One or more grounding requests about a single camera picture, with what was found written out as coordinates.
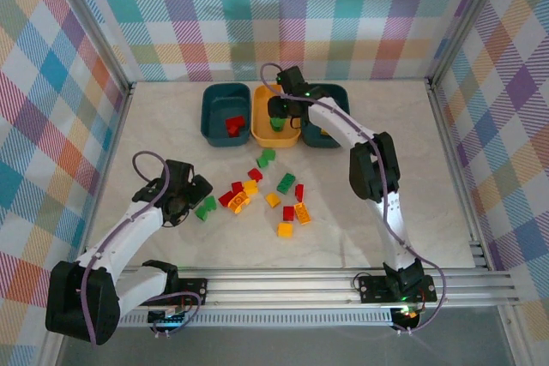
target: plastic bin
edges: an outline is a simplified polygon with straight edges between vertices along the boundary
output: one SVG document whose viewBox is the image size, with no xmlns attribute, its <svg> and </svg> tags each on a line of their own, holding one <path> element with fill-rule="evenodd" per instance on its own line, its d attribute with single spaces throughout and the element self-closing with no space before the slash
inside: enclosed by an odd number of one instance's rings
<svg viewBox="0 0 549 366">
<path fill-rule="evenodd" d="M 271 86 L 276 90 L 282 90 L 279 85 Z M 293 127 L 297 129 L 292 129 L 290 119 L 287 119 L 284 129 L 281 132 L 275 132 L 271 128 L 267 109 L 267 102 L 272 96 L 275 94 L 265 86 L 258 87 L 254 92 L 251 101 L 251 133 L 261 147 L 291 147 L 298 142 L 301 134 L 299 119 L 293 121 Z"/>
<path fill-rule="evenodd" d="M 346 113 L 350 113 L 349 98 L 347 97 L 347 91 L 339 85 L 329 85 L 326 83 L 311 83 L 312 86 L 322 87 L 332 98 L 338 106 Z M 340 144 L 332 139 L 328 135 L 323 135 L 321 129 L 312 123 L 305 123 L 301 127 L 301 135 L 303 136 L 303 142 L 310 147 L 326 147 L 334 148 L 339 147 Z"/>
<path fill-rule="evenodd" d="M 245 126 L 238 137 L 229 137 L 225 121 L 229 117 L 244 116 Z M 215 147 L 244 145 L 250 138 L 250 89 L 242 83 L 212 85 L 202 96 L 200 131 Z"/>
</svg>

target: teal bin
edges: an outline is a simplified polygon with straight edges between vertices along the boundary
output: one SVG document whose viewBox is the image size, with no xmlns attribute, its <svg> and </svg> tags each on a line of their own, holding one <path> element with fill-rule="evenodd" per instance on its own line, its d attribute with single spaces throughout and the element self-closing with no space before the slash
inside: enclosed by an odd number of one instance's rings
<svg viewBox="0 0 549 366">
<path fill-rule="evenodd" d="M 220 83 L 208 87 L 202 96 L 200 131 L 214 147 L 244 145 L 250 138 L 250 89 L 242 83 Z M 245 126 L 238 137 L 229 137 L 225 121 L 244 116 Z"/>
<path fill-rule="evenodd" d="M 326 91 L 332 98 L 334 98 L 337 105 L 348 114 L 351 114 L 349 108 L 349 98 L 347 97 L 347 91 L 339 85 L 329 85 L 326 83 L 312 83 L 312 86 L 320 86 Z M 301 136 L 305 145 L 310 147 L 326 147 L 334 148 L 339 147 L 340 144 L 332 139 L 330 136 L 323 135 L 321 129 L 314 124 L 307 122 L 301 126 Z"/>
</svg>

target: white table surface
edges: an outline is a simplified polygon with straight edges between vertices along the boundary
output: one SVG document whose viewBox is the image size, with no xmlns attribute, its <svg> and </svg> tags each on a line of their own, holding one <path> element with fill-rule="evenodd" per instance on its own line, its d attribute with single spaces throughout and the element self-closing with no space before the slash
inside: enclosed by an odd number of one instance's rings
<svg viewBox="0 0 549 366">
<path fill-rule="evenodd" d="M 369 129 L 394 139 L 401 167 L 401 207 L 412 245 L 442 267 L 473 267 L 469 234 L 450 180 L 442 145 L 421 81 L 337 81 L 349 96 L 351 114 Z M 120 219 L 144 182 L 131 166 L 140 150 L 195 165 L 214 186 L 215 197 L 230 183 L 249 180 L 262 148 L 251 136 L 241 147 L 211 147 L 200 133 L 202 92 L 211 83 L 139 83 L 106 180 L 90 243 Z M 258 82 L 247 83 L 253 91 Z M 277 149 L 263 172 L 260 193 L 239 215 L 218 207 L 202 222 L 191 213 L 177 228 L 152 235 L 130 264 L 168 261 L 180 267 L 380 267 L 381 240 L 374 218 L 348 182 L 349 154 L 315 149 L 302 141 Z M 149 177 L 160 175 L 154 159 L 138 161 Z M 278 238 L 282 205 L 271 209 L 263 196 L 275 191 L 286 172 L 305 185 L 312 222 L 294 222 L 291 239 Z"/>
</svg>

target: red block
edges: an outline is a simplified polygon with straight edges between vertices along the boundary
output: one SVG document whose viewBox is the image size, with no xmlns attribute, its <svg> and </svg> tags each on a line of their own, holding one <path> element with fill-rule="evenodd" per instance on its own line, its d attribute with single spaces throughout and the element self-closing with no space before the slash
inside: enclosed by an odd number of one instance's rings
<svg viewBox="0 0 549 366">
<path fill-rule="evenodd" d="M 282 208 L 282 220 L 293 222 L 293 206 L 284 206 Z"/>
<path fill-rule="evenodd" d="M 227 133 L 229 134 L 229 137 L 239 137 L 240 131 L 238 130 L 238 127 L 235 125 L 231 125 L 226 129 Z"/>
<path fill-rule="evenodd" d="M 244 116 L 229 117 L 225 120 L 225 126 L 227 129 L 229 129 L 231 126 L 236 126 L 237 128 L 241 129 L 245 125 L 246 122 L 244 120 Z"/>
<path fill-rule="evenodd" d="M 233 197 L 234 197 L 234 193 L 233 193 L 233 192 L 226 192 L 222 197 L 220 197 L 220 198 L 218 199 L 218 201 L 220 201 L 220 204 L 221 204 L 223 207 L 226 207 L 226 205 L 229 204 L 229 201 L 231 201 Z"/>
<path fill-rule="evenodd" d="M 262 173 L 255 167 L 248 172 L 248 176 L 250 177 L 250 179 L 254 179 L 256 182 L 259 182 L 261 179 L 263 179 Z"/>
<path fill-rule="evenodd" d="M 231 186 L 232 186 L 232 192 L 234 193 L 235 196 L 238 193 L 244 191 L 244 185 L 242 184 L 242 182 L 232 183 Z"/>
<path fill-rule="evenodd" d="M 305 191 L 305 186 L 303 184 L 297 184 L 295 186 L 295 198 L 298 200 L 298 202 L 303 201 L 304 191 Z"/>
</svg>

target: yellow lego brick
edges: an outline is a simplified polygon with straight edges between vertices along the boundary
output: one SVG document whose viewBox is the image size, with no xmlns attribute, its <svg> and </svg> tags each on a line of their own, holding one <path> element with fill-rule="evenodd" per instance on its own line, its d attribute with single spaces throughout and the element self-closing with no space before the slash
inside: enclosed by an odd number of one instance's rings
<svg viewBox="0 0 549 366">
<path fill-rule="evenodd" d="M 242 207 L 248 204 L 250 204 L 250 198 L 245 192 L 240 192 L 229 201 L 227 207 L 231 209 L 234 214 L 239 214 L 242 212 Z"/>
<path fill-rule="evenodd" d="M 291 223 L 281 222 L 278 224 L 278 236 L 279 237 L 292 237 L 293 226 Z"/>
<path fill-rule="evenodd" d="M 276 193 L 269 193 L 265 196 L 265 200 L 271 207 L 277 207 L 281 204 L 281 199 L 276 195 Z"/>
<path fill-rule="evenodd" d="M 295 209 L 295 214 L 298 216 L 298 220 L 301 225 L 306 225 L 311 222 L 311 217 L 309 216 L 307 207 L 305 207 L 303 202 L 294 205 L 293 208 Z"/>
<path fill-rule="evenodd" d="M 257 193 L 257 182 L 255 180 L 249 180 L 248 182 L 243 183 L 244 186 L 244 192 L 250 196 Z"/>
</svg>

